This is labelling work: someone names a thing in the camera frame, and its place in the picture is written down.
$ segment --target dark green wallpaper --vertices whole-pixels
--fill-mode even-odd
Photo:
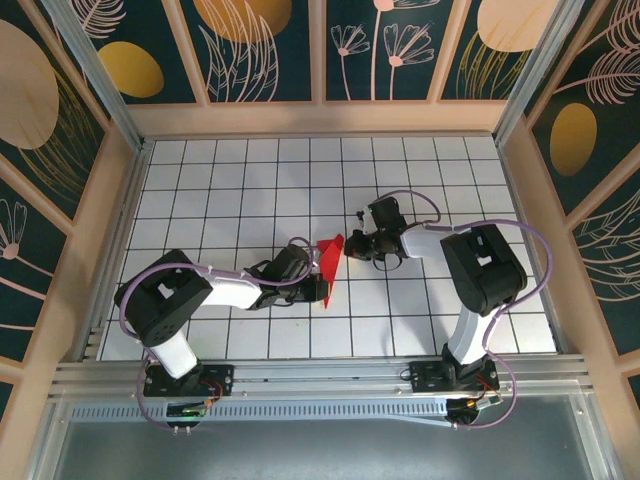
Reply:
[[[573,235],[618,353],[640,349],[640,171]]]
[[[0,356],[24,359],[65,241],[0,180]]]
[[[211,102],[311,100],[307,0],[180,4]]]
[[[327,100],[370,100],[372,80],[377,100],[427,98],[452,4],[414,3],[379,12],[373,2],[327,2]]]
[[[13,75],[0,92],[0,154],[73,218],[104,130],[15,1],[0,0],[0,34]]]
[[[640,11],[628,5],[609,4],[532,128],[567,214],[640,142]]]

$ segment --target flower illustration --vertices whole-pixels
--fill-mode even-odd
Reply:
[[[338,55],[340,55],[344,91],[347,94],[347,100],[351,100],[349,84],[347,82],[347,72],[344,66],[344,57],[367,52],[371,49],[371,44],[365,41],[367,36],[362,30],[362,25],[358,25],[357,27],[349,25],[344,28],[344,31],[340,25],[336,25],[331,28],[331,38],[333,38],[333,43],[338,49]]]
[[[387,48],[389,65],[391,65],[389,100],[393,100],[393,80],[396,68],[433,60],[434,49],[428,48],[431,43],[429,26],[408,25],[402,30],[400,36],[398,36],[397,23],[384,28],[384,45]]]
[[[432,7],[438,3],[440,3],[440,0],[373,0],[373,5],[378,10],[378,14],[376,15],[376,24],[373,29],[373,49],[371,54],[371,100],[376,99],[376,53],[378,50],[378,32],[380,31],[380,18],[382,17],[382,12]]]
[[[2,198],[0,199],[0,219],[5,221],[5,225],[0,223],[0,256],[5,260],[13,260],[18,256],[20,240],[27,224],[27,207],[16,202],[13,205],[12,217],[9,203]]]
[[[440,3],[440,0],[373,0],[373,4],[380,12],[389,12],[393,9],[409,9],[430,7]]]

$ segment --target yellow circle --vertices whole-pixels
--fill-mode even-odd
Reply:
[[[256,33],[251,32],[250,8],[256,21],[264,18],[275,37],[291,19],[291,0],[194,0],[198,13],[207,26],[232,42],[249,43],[256,41]]]
[[[560,175],[572,177],[585,166],[596,145],[598,123],[589,107],[570,103],[551,128],[551,164]]]
[[[0,20],[0,138],[34,149],[58,122],[58,83],[45,53],[26,33]]]
[[[98,52],[116,88],[136,98],[160,93],[164,76],[160,65],[145,50],[129,42],[113,42]]]
[[[536,46],[557,0],[482,0],[478,34],[499,52],[524,52]]]

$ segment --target red cloth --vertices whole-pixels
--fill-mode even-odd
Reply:
[[[324,299],[324,308],[329,306],[329,298],[331,298],[331,292],[333,291],[333,282],[336,279],[343,247],[344,237],[342,235],[338,235],[333,240],[320,240],[318,242],[318,250],[322,253],[318,266],[324,279],[329,282],[329,296]]]

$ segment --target metal frame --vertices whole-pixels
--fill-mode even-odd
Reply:
[[[547,70],[562,48],[565,38],[578,19],[584,0],[559,1],[536,48],[516,81],[495,129],[496,145],[501,147],[522,116]]]
[[[133,118],[129,115],[127,106],[113,85],[104,65],[98,58],[98,52],[85,35],[82,26],[78,22],[71,2],[60,0],[42,0],[42,5],[52,19],[55,19],[56,28],[64,38],[69,50],[82,66],[87,78],[100,96],[105,108],[118,125],[127,143],[137,154],[141,147],[141,136]]]

